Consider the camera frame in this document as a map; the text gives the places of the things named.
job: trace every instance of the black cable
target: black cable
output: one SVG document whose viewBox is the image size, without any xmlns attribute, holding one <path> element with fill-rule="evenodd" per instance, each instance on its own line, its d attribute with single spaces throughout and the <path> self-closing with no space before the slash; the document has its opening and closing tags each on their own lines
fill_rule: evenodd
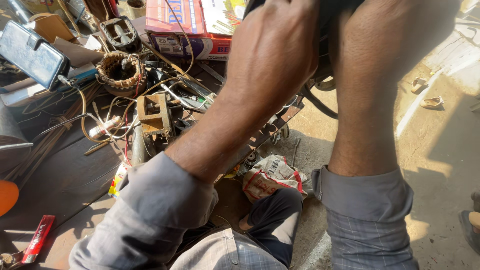
<svg viewBox="0 0 480 270">
<path fill-rule="evenodd" d="M 33 138 L 32 143 L 36 142 L 41 136 L 43 136 L 44 134 L 48 133 L 49 131 L 52 131 L 52 130 L 60 127 L 60 126 L 63 126 L 63 125 L 66 124 L 66 123 L 73 122 L 73 121 L 75 121 L 75 120 L 77 120 L 77 119 L 80 119 L 80 118 L 85 117 L 85 116 L 88 116 L 88 115 L 90 115 L 90 113 L 87 112 L 87 113 L 84 113 L 84 114 L 80 114 L 80 115 L 78 115 L 78 116 L 76 116 L 76 117 L 73 117 L 72 119 L 69 119 L 69 120 L 67 120 L 67 121 L 65 121 L 65 122 L 61 122 L 60 124 L 55 125 L 55 126 L 49 128 L 49 129 L 45 130 L 44 132 L 38 134 L 35 138 Z"/>
<path fill-rule="evenodd" d="M 303 85 L 300 93 L 306 97 L 317 109 L 326 114 L 327 116 L 338 120 L 338 113 L 332 111 L 329 107 L 325 106 L 316 96 L 312 94 L 313 86 L 308 89 L 306 85 Z"/>
</svg>

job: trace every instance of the wire bundle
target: wire bundle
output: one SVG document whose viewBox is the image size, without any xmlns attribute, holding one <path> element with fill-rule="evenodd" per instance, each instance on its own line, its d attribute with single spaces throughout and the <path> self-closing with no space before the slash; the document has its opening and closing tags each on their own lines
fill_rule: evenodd
<svg viewBox="0 0 480 270">
<path fill-rule="evenodd" d="M 100 84 L 88 84 L 81 89 L 81 93 L 85 94 L 85 103 L 90 103 L 99 93 L 101 89 Z M 71 119 L 75 117 L 83 106 L 86 106 L 82 98 L 79 98 L 64 114 L 62 119 Z M 53 149 L 54 145 L 58 142 L 62 134 L 67 131 L 67 126 L 53 129 L 32 149 L 32 152 L 28 157 L 17 165 L 8 175 L 5 180 L 15 181 L 18 177 L 22 177 L 21 182 L 17 183 L 18 189 L 21 190 L 25 183 L 28 181 L 33 172 L 37 169 L 40 163 L 45 159 L 48 153 Z"/>
</svg>

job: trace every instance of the dirt floor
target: dirt floor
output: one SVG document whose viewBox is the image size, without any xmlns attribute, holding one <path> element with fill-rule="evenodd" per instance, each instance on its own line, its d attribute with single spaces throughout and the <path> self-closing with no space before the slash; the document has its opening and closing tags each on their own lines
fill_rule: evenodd
<svg viewBox="0 0 480 270">
<path fill-rule="evenodd" d="M 128 12 L 124 2 L 120 1 L 122 13 Z M 11 16 L 6 2 L 0 1 L 0 29 Z M 480 112 L 473 113 L 468 108 L 478 101 L 474 96 L 479 93 L 480 77 L 478 73 L 469 74 L 468 71 L 478 70 L 475 67 L 479 66 L 480 49 L 470 48 L 471 45 L 458 34 L 452 35 L 451 39 L 399 83 L 393 128 L 399 165 L 415 191 L 413 208 L 406 222 L 420 268 L 477 270 L 480 257 L 465 241 L 457 214 L 461 210 L 473 210 L 470 193 L 480 188 Z M 472 59 L 472 55 L 477 58 L 469 60 L 471 65 L 463 64 L 466 59 Z M 432 64 L 435 61 L 432 58 L 444 64 Z M 419 96 L 410 92 L 410 83 L 417 76 L 431 77 L 429 87 Z M 315 94 L 336 110 L 335 91 L 315 90 Z M 422 96 L 432 98 L 437 95 L 445 101 L 442 109 L 427 110 L 418 106 Z M 260 153 L 263 156 L 270 153 L 284 155 L 290 164 L 295 138 L 300 139 L 295 167 L 310 175 L 313 169 L 328 163 L 337 121 L 319 112 L 309 101 L 304 100 L 304 103 L 305 108 L 289 122 L 290 137 L 282 138 L 277 145 L 266 143 Z M 220 202 L 212 216 L 214 222 L 226 219 L 236 228 L 238 220 L 248 213 L 250 207 L 241 191 L 241 183 L 223 180 L 216 188 Z M 330 242 L 324 234 L 326 228 L 322 204 L 316 200 L 305 201 L 294 244 L 292 269 L 330 269 Z"/>
</svg>

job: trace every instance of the red cardboard box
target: red cardboard box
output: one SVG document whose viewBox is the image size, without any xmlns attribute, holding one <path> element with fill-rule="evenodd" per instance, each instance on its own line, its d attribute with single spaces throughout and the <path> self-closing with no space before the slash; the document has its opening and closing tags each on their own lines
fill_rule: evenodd
<svg viewBox="0 0 480 270">
<path fill-rule="evenodd" d="M 231 35 L 245 10 L 243 0 L 168 0 L 192 47 L 165 0 L 148 0 L 146 32 L 162 54 L 199 60 L 228 59 Z"/>
</svg>

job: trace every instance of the hand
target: hand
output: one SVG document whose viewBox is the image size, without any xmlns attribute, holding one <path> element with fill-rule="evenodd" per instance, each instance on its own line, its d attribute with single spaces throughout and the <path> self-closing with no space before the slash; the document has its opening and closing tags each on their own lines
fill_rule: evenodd
<svg viewBox="0 0 480 270">
<path fill-rule="evenodd" d="M 317 66 L 319 0 L 266 0 L 233 35 L 227 82 L 214 104 L 165 154 L 212 183 L 250 137 L 300 90 Z"/>
<path fill-rule="evenodd" d="M 242 102 L 256 100 L 255 110 L 268 117 L 285 105 L 317 68 L 319 3 L 266 0 L 249 13 L 233 35 L 221 94 Z"/>
</svg>

